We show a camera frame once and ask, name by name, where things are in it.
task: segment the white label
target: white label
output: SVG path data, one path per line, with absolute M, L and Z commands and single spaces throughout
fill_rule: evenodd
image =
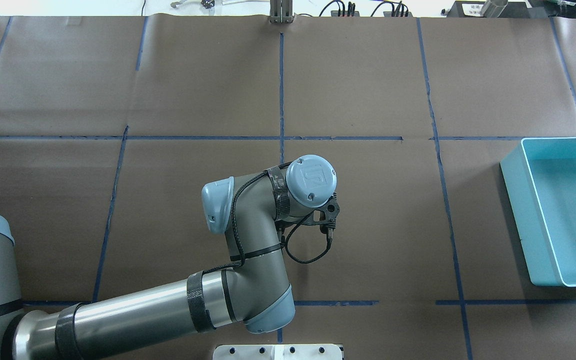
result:
M 482 17 L 482 5 L 480 4 L 461 4 L 465 16 Z

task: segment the light blue bin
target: light blue bin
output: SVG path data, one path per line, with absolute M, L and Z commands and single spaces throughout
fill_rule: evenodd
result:
M 576 137 L 522 139 L 501 169 L 530 281 L 576 287 Z

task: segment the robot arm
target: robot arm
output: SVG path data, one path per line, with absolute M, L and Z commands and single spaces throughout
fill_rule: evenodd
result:
M 74 305 L 58 314 L 31 311 L 4 342 L 11 342 L 16 360 L 80 360 L 239 321 L 250 333 L 282 328 L 295 315 L 281 251 L 283 230 L 295 223 L 333 224 L 339 212 L 333 196 L 336 184 L 334 169 L 317 155 L 206 184 L 206 223 L 213 233 L 225 234 L 231 263 L 186 280 Z M 314 210 L 322 208 L 328 215 L 322 215 L 323 221 L 313 220 Z M 329 239 L 331 232 L 326 230 Z

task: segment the white floor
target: white floor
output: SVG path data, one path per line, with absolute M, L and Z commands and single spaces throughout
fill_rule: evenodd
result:
M 268 15 L 270 12 L 268 0 L 215 0 L 214 14 L 201 6 L 201 0 L 186 0 L 173 8 L 170 3 L 174 1 L 176 0 L 146 0 L 144 15 L 163 13 L 179 16 L 246 16 Z M 511 1 L 528 4 L 527 0 Z M 292 7 L 295 14 L 318 16 L 328 2 L 329 0 L 294 0 Z M 442 9 L 449 9 L 453 2 L 454 0 L 405 0 L 404 3 L 416 17 L 440 18 Z M 356 10 L 361 16 L 369 16 L 379 4 L 377 0 L 357 0 L 356 3 Z M 0 0 L 0 16 L 139 16 L 143 4 L 143 0 Z M 330 16 L 329 10 L 334 9 L 337 9 L 336 4 L 329 6 L 324 16 Z M 388 9 L 387 5 L 383 5 L 375 16 L 383 16 L 382 10 Z

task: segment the blue plastic container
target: blue plastic container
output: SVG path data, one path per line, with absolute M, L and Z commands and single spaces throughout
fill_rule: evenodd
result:
M 576 137 L 522 139 L 501 169 L 530 280 L 576 287 Z

